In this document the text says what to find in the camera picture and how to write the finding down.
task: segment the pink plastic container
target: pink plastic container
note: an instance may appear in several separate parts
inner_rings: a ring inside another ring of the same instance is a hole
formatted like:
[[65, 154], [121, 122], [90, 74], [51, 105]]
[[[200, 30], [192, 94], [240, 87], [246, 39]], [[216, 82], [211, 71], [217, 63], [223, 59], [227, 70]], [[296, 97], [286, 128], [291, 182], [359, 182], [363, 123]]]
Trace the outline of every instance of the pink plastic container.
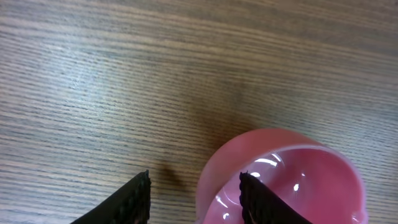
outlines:
[[243, 224], [239, 173], [249, 172], [313, 224], [367, 224], [363, 181], [339, 152], [284, 129], [258, 129], [227, 142], [197, 187], [196, 224]]

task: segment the wood grain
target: wood grain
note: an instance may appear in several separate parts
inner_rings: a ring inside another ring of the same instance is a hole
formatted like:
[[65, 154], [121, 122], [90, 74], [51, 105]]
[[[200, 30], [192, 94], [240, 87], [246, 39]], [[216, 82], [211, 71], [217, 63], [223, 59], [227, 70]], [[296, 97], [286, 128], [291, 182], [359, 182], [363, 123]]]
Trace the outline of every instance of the wood grain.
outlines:
[[398, 1], [0, 0], [0, 223], [69, 223], [150, 169], [150, 223], [195, 221], [223, 143], [304, 133], [398, 223]]

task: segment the tabletop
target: tabletop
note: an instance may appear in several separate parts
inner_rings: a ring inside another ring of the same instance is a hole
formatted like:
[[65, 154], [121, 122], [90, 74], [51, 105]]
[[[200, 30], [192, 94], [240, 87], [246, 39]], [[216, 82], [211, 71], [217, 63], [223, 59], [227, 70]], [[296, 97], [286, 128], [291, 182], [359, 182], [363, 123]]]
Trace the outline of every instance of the tabletop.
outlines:
[[291, 129], [398, 223], [398, 1], [0, 0], [0, 223], [70, 223], [150, 170], [149, 223], [193, 223], [211, 155]]

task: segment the pink bowl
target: pink bowl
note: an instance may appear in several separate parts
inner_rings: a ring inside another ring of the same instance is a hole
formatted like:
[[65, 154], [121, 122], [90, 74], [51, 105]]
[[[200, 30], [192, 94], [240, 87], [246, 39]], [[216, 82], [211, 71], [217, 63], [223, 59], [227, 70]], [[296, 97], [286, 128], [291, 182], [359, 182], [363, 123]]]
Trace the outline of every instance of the pink bowl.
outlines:
[[249, 172], [313, 224], [367, 224], [363, 181], [339, 152], [284, 129], [227, 142], [207, 162], [196, 194], [197, 224], [243, 224], [239, 173]]

